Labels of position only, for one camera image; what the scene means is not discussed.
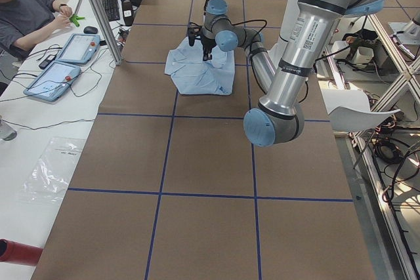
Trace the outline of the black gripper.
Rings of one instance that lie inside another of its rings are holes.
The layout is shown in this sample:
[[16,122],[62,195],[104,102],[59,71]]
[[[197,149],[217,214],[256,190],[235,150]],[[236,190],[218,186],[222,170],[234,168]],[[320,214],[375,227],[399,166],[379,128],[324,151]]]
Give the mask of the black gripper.
[[203,48],[203,61],[212,60],[212,50],[215,47],[215,40],[206,36],[205,28],[196,24],[195,22],[189,22],[187,28],[188,44],[193,47],[196,40],[201,42]]

